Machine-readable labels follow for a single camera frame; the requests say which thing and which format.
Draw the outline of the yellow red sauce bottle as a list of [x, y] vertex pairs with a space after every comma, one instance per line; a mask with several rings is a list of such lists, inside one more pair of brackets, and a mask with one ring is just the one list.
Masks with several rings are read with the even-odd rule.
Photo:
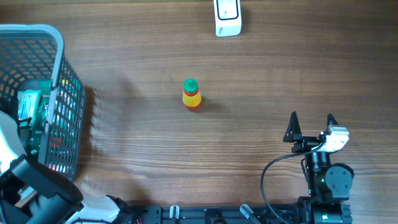
[[188, 78], [183, 83], [182, 101], [186, 109], [195, 111], [202, 104], [198, 82], [194, 78]]

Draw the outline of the green 3M gloves packet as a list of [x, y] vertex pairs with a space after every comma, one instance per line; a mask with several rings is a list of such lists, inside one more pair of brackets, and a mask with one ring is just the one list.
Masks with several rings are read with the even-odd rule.
[[44, 122], [48, 113], [51, 85], [51, 80], [39, 81], [39, 104], [34, 113], [35, 122], [27, 144], [27, 153], [33, 158], [38, 158], [40, 151], [41, 135], [44, 131]]

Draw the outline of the mint wet wipes pack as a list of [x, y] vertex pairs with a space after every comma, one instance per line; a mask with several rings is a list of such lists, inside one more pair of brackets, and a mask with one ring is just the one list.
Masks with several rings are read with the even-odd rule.
[[41, 94], [41, 90], [26, 90], [18, 92], [18, 118], [19, 120], [31, 119], [29, 124], [27, 124], [27, 122], [21, 122], [20, 126], [29, 125], [32, 128], [34, 127]]

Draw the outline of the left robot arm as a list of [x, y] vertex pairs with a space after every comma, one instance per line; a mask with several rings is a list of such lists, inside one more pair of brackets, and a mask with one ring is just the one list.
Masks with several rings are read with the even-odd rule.
[[132, 223], [120, 198], [84, 197], [64, 176], [24, 153], [17, 123], [1, 113], [1, 223]]

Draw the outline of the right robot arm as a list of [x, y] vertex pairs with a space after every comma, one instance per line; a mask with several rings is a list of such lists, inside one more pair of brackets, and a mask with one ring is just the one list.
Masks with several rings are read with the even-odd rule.
[[292, 112], [284, 142], [292, 142], [293, 154], [303, 154], [302, 164], [308, 185], [308, 197], [299, 197], [292, 223], [353, 222], [349, 191], [353, 185], [354, 170], [343, 163], [331, 163], [330, 155], [343, 149], [349, 140], [349, 131], [339, 125], [332, 114], [327, 116], [326, 130], [317, 137], [304, 136], [296, 112]]

